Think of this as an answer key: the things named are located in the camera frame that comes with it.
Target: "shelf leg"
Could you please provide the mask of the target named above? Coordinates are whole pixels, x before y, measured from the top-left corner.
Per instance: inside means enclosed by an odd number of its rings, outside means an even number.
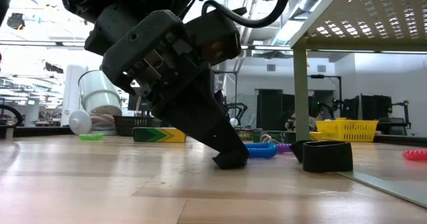
[[[294,84],[296,139],[310,140],[308,128],[308,78],[307,52],[305,49],[294,49]]]

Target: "black basket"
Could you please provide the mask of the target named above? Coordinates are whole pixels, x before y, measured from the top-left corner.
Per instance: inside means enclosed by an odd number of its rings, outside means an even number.
[[[153,127],[153,117],[114,117],[115,130],[118,135],[125,137],[133,136],[134,127]]]

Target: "perforated shelf top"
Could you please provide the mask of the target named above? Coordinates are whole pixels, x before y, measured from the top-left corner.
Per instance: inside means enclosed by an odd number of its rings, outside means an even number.
[[[427,51],[427,0],[323,0],[291,47]]]

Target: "blue toy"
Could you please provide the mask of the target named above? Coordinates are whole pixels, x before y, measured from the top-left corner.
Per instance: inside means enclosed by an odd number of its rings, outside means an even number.
[[[271,159],[277,152],[278,148],[274,143],[251,143],[245,144],[249,151],[249,158],[251,159]]]

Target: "wooden table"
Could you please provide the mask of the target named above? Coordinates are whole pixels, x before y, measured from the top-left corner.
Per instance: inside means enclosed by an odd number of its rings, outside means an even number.
[[[425,223],[427,211],[292,155],[222,171],[187,144],[76,136],[0,142],[0,223]]]
[[[355,171],[427,193],[427,162],[407,161],[402,156],[405,150],[421,147],[352,143],[352,149]]]

